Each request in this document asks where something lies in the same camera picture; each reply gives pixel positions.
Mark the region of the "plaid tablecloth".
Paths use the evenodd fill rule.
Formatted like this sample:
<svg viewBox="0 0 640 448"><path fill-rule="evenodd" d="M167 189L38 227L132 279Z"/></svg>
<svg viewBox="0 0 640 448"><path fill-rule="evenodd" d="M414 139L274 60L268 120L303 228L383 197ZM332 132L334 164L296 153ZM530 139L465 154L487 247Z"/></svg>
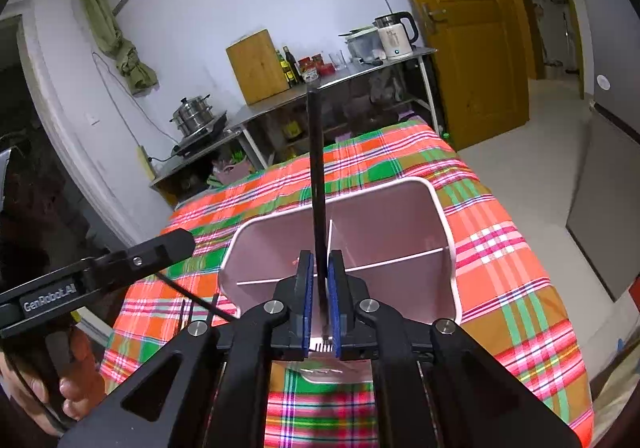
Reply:
<svg viewBox="0 0 640 448"><path fill-rule="evenodd" d="M324 151L329 246L370 298L405 318L454 321L588 446L593 411L574 327L506 210L447 143L405 123ZM189 320L181 289L243 315L314 248L307 156L208 191L175 211L193 256L130 286L101 372L114 390Z"/></svg>

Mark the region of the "white electric kettle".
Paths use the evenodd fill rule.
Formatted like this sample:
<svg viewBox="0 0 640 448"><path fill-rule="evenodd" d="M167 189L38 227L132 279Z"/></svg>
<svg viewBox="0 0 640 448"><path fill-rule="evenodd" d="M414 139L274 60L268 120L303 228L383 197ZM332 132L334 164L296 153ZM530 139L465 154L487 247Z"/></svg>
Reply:
<svg viewBox="0 0 640 448"><path fill-rule="evenodd" d="M373 25L387 59L399 59L413 52L412 45L418 40L419 31L411 13L401 11L378 16Z"/></svg>

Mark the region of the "steel steamer pot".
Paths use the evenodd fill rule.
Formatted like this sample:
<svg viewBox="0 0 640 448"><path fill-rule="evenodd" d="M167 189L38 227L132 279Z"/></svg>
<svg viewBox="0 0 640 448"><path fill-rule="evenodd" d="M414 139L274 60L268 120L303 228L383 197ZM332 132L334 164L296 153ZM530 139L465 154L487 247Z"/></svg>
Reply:
<svg viewBox="0 0 640 448"><path fill-rule="evenodd" d="M209 95L183 98L170 121L176 125L183 137L190 137L214 119L212 108L207 103Z"/></svg>

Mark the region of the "silver refrigerator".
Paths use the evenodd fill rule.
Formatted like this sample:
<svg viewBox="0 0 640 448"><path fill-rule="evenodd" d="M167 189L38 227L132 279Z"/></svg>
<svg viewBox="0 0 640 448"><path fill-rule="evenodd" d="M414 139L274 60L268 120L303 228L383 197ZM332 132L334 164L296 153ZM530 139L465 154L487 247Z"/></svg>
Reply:
<svg viewBox="0 0 640 448"><path fill-rule="evenodd" d="M596 104L566 227L608 296L639 277L639 134Z"/></svg>

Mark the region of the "clear plastic container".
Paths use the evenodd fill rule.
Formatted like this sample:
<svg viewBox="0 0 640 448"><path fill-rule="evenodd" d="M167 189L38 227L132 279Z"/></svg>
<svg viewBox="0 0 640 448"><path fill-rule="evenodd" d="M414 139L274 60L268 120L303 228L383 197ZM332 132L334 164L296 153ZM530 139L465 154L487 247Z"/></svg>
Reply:
<svg viewBox="0 0 640 448"><path fill-rule="evenodd" d="M354 59L373 64L386 58L378 29L373 25L350 30L341 37Z"/></svg>

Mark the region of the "green hanging cloth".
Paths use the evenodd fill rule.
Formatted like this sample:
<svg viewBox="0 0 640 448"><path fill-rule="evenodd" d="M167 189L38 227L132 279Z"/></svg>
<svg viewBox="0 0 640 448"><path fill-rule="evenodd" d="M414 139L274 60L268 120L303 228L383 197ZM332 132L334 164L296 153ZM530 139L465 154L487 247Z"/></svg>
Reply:
<svg viewBox="0 0 640 448"><path fill-rule="evenodd" d="M129 91L137 94L158 84L151 67L143 63L136 46L125 38L107 0L80 0L99 49L115 62Z"/></svg>

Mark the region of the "induction cooker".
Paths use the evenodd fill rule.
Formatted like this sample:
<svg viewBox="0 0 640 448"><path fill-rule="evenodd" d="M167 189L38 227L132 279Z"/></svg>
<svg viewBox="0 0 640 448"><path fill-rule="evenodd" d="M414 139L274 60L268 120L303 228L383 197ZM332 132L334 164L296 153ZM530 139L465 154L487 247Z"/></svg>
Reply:
<svg viewBox="0 0 640 448"><path fill-rule="evenodd" d="M171 150L171 155L186 157L200 151L206 145L216 142L224 132L227 119L227 112L215 115L204 127L196 130L191 136L183 138L178 145L175 145Z"/></svg>

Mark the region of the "steel kitchen shelf table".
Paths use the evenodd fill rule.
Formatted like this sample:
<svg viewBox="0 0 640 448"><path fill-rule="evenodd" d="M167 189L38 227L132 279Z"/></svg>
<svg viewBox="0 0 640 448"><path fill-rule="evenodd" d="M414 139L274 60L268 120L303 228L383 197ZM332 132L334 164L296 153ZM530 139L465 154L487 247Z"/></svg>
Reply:
<svg viewBox="0 0 640 448"><path fill-rule="evenodd" d="M442 132L442 110L433 72L434 48L418 47L408 56L377 64L351 63L317 82L319 126L324 141L358 136L405 121L412 112ZM229 128L257 169L309 151L306 85L244 106Z"/></svg>

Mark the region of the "red lidded jar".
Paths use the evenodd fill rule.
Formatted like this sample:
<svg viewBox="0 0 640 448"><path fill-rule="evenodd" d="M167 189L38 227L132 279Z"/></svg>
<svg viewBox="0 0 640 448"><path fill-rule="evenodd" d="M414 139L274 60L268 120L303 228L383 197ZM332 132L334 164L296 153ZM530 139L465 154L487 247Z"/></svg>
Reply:
<svg viewBox="0 0 640 448"><path fill-rule="evenodd" d="M311 58L304 58L298 61L299 73L306 84L315 82L319 79L320 74L317 68L317 62Z"/></svg>

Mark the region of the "dark oil bottle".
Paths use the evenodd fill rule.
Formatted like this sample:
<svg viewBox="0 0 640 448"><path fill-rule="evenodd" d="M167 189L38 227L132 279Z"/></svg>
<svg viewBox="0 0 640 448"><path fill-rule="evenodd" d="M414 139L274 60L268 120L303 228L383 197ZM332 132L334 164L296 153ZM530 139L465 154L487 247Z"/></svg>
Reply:
<svg viewBox="0 0 640 448"><path fill-rule="evenodd" d="M285 55L285 60L288 61L288 65L291 67L291 70L294 74L297 84L303 84L304 80L302 76L300 76L299 70L297 68L296 60L292 55L290 49L288 49L288 46L284 46L283 51Z"/></svg>

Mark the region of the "pink utensil holder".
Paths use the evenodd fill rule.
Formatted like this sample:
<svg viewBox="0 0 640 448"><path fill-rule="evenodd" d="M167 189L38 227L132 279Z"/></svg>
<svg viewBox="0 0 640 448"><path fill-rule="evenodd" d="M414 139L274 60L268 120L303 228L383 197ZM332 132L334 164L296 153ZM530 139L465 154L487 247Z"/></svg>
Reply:
<svg viewBox="0 0 640 448"><path fill-rule="evenodd" d="M413 321L460 322L456 247L430 182L409 177L337 195L326 202L326 220L328 248L343 253L347 273L371 297ZM239 312L268 301L295 275L303 249L314 249L310 205L243 223L220 267L221 292Z"/></svg>

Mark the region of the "wooden cutting board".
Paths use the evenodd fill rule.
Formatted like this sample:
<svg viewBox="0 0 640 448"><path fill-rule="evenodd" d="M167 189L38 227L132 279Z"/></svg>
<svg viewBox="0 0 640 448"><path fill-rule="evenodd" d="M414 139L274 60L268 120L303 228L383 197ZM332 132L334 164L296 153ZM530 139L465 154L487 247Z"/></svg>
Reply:
<svg viewBox="0 0 640 448"><path fill-rule="evenodd" d="M258 30L226 49L247 105L290 88L268 30Z"/></svg>

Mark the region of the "yellow wooden door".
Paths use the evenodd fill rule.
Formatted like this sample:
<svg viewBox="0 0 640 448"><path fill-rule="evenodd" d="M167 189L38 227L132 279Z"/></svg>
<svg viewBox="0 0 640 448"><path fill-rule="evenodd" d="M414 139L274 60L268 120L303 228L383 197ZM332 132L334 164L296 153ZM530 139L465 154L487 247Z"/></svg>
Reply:
<svg viewBox="0 0 640 448"><path fill-rule="evenodd" d="M528 80L513 0L412 0L433 47L446 122L458 150L527 122Z"/></svg>

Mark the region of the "low steel side table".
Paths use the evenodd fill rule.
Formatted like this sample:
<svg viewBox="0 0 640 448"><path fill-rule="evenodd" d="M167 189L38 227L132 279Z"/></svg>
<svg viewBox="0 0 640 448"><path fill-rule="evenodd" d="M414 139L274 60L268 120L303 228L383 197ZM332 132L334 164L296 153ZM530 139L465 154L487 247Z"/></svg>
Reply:
<svg viewBox="0 0 640 448"><path fill-rule="evenodd" d="M171 206L185 202L209 188L208 178L216 166L224 168L236 151L244 152L242 131L224 130L221 136L198 145L186 155L174 155L156 168L150 189L161 195Z"/></svg>

